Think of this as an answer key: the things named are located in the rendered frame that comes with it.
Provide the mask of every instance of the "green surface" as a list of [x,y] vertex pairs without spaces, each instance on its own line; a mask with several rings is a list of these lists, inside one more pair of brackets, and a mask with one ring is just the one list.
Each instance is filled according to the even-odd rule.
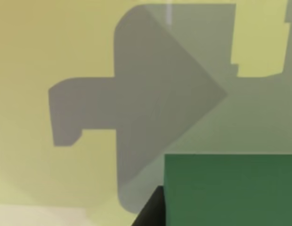
[[291,226],[292,155],[166,155],[167,226]]

